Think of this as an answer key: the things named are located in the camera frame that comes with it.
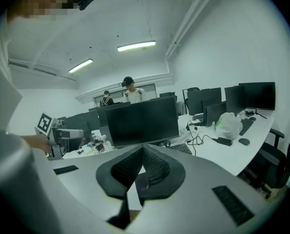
black keyboard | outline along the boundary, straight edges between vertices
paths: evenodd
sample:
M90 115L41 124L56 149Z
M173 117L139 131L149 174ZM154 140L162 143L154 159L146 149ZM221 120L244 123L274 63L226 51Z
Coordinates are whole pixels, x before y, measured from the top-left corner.
M246 133L246 131L252 126L253 120L250 120L248 118L242 119L241 123L243 125L241 132L239 133L240 136L243 136L243 134Z
M180 144L180 145L176 145L176 146L170 146L168 148L171 148L173 150L177 150L180 151L182 153L186 153L186 154L192 154L191 151L189 150L188 146L186 144Z

white t-shirt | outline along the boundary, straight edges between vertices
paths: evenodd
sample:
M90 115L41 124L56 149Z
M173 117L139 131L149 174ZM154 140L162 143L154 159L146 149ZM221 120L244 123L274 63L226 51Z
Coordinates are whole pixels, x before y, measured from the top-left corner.
M142 102L146 100L146 92L142 88L136 88L134 92L127 91L123 95L124 102L130 102L131 104Z
M6 130L21 100L20 93L12 84L7 46L10 42L7 28L7 12L0 17L0 130Z

white plastic bag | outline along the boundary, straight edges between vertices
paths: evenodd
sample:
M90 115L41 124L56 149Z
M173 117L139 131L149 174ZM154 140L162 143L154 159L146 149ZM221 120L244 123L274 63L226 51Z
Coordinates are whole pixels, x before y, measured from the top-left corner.
M216 134L219 137L227 139L235 139L242 130L240 118L234 113L223 113L216 123Z

person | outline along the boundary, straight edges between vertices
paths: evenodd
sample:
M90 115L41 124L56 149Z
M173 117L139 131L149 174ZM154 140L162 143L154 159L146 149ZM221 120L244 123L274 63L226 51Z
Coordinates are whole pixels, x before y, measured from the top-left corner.
M50 14L50 9L70 8L73 0L16 0L0 17L0 131L8 132L8 124L22 96L12 84L7 46L8 25L18 17L31 18ZM51 153L46 136L22 136L31 148Z
M110 98L110 93L108 90L104 92L104 97L100 100L100 107L111 106L114 104L114 100Z
M131 104L142 102L146 100L146 92L142 88L135 88L135 82L132 77L124 78L123 82L127 88L127 92L123 95L124 102L130 102Z

ceiling light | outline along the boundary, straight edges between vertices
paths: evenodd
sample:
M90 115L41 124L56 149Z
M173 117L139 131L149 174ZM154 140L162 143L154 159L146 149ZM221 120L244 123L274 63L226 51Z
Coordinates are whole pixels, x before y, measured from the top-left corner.
M82 68L82 67L84 67L84 66L86 66L87 64L90 64L90 63L92 63L92 62L93 62L92 59L88 59L88 60L86 60L85 62L83 62L83 63L79 64L78 66L76 66L75 68L71 69L71 70L69 71L69 73L73 73L74 71L76 71L76 70L78 70L78 69L80 69L80 68Z
M121 52L128 49L136 49L136 48L149 47L149 46L155 46L155 41L144 41L144 42L124 45L124 46L118 47L117 49L119 52Z

